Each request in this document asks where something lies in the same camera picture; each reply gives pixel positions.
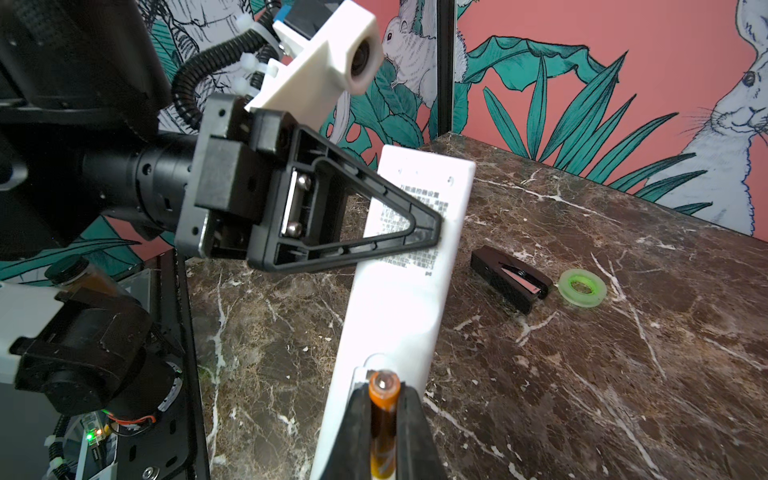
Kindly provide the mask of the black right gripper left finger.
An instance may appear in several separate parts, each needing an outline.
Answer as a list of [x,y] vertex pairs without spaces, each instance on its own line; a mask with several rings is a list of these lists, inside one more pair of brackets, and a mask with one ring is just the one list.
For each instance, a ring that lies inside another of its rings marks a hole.
[[369,387],[352,391],[321,479],[371,479],[372,402]]

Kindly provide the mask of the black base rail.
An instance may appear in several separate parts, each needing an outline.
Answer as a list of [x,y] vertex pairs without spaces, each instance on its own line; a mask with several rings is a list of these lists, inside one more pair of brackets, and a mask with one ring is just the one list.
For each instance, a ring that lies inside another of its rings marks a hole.
[[208,479],[209,459],[184,259],[168,251],[122,282],[148,309],[152,326],[136,385],[155,419],[119,437],[118,479]]

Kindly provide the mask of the green tape roll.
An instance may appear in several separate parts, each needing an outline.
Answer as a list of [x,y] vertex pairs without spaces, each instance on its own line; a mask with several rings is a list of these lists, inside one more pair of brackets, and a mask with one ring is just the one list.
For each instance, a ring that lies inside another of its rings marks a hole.
[[583,269],[564,271],[558,280],[558,290],[567,302],[581,308],[597,307],[607,296],[605,282]]

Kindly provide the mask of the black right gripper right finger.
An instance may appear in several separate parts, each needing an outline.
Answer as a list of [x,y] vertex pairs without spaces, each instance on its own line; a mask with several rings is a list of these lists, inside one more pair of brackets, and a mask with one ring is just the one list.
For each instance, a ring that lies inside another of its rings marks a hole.
[[396,410],[396,479],[446,480],[434,438],[416,389],[403,384]]

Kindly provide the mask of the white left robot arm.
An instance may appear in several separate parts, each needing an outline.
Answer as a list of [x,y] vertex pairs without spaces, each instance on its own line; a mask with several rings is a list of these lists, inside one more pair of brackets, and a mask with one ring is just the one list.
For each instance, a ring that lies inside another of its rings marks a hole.
[[164,74],[134,1],[1,5],[1,257],[98,216],[185,256],[316,272],[435,246],[439,213],[318,131],[383,61],[352,1],[269,1]]

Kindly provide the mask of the black enclosure corner post left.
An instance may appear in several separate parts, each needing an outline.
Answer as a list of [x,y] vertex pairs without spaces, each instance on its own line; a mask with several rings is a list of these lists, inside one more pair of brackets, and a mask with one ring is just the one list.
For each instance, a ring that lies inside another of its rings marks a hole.
[[438,0],[437,20],[437,136],[453,128],[455,1]]

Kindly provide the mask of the orange battery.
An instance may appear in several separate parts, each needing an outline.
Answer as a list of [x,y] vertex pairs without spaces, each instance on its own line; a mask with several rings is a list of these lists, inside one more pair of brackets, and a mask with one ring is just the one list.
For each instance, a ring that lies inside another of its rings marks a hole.
[[369,379],[370,469],[374,479],[389,479],[396,470],[396,412],[400,390],[400,379],[393,371],[376,371]]

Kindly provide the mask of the black stapler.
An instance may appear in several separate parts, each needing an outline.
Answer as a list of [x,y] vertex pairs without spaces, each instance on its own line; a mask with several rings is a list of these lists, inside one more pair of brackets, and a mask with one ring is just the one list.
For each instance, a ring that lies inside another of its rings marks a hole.
[[471,253],[470,266],[522,314],[545,299],[554,282],[531,265],[490,246]]

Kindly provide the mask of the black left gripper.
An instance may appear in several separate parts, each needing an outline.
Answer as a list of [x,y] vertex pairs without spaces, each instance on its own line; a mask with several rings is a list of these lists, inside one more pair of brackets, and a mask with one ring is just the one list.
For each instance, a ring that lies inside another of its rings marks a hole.
[[186,257],[319,272],[437,245],[442,217],[289,113],[213,94],[177,222]]

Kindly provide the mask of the white remote control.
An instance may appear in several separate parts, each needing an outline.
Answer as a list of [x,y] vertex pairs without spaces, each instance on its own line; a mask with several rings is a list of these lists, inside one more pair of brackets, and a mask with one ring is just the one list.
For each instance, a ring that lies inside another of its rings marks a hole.
[[357,265],[310,473],[329,460],[354,384],[391,370],[424,393],[448,295],[476,165],[387,145],[378,174],[442,217],[436,247]]

